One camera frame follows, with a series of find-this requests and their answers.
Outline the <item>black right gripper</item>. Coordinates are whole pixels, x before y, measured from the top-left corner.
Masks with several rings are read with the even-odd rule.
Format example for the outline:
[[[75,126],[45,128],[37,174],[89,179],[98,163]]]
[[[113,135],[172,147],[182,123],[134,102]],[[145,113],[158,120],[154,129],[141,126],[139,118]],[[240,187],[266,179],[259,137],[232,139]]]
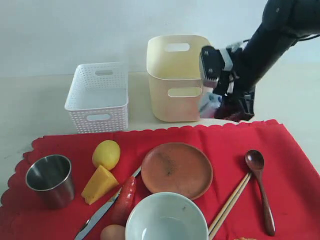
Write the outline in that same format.
[[[222,96],[214,114],[215,119],[233,122],[249,121],[254,116],[255,87],[246,87],[245,79],[238,74],[233,57],[238,51],[230,48],[215,49],[211,45],[201,48],[200,65],[203,85],[215,87],[213,93]]]

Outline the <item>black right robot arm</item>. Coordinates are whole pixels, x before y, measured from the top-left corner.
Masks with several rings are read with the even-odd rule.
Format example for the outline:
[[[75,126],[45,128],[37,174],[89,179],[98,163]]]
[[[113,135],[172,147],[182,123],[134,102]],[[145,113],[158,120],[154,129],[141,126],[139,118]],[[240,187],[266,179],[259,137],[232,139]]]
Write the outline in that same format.
[[[269,0],[249,40],[225,48],[201,48],[202,85],[210,92],[198,105],[201,118],[248,121],[254,117],[256,84],[297,42],[320,33],[318,0]]]

